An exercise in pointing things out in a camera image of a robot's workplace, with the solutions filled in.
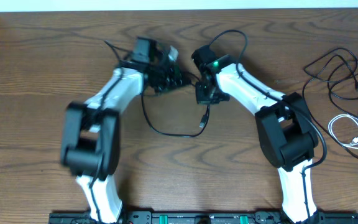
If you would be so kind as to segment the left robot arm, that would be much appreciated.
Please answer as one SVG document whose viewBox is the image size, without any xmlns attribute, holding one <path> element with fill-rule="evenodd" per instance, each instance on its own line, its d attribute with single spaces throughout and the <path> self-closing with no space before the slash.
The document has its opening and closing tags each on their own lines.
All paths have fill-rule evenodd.
<svg viewBox="0 0 358 224">
<path fill-rule="evenodd" d="M 86 101 L 65 110 L 60 162 L 82 188 L 96 223 L 118 223 L 123 202 L 114 173 L 120 157 L 120 117 L 148 86 L 157 92 L 189 84 L 177 65 L 178 50 L 139 37 L 133 50 L 118 55 L 111 79 Z"/>
</svg>

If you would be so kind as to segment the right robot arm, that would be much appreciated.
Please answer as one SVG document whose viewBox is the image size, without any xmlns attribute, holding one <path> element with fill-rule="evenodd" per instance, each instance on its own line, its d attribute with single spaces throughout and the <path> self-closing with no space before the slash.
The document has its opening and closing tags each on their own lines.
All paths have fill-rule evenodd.
<svg viewBox="0 0 358 224">
<path fill-rule="evenodd" d="M 234 57 L 218 57 L 208 45 L 196 49 L 191 59 L 202 76 L 196 91 L 199 104 L 233 97 L 254 116 L 262 153 L 278 170 L 282 211 L 288 221 L 317 223 L 310 168 L 318 137 L 305 113 L 304 99 L 268 87 Z"/>
</svg>

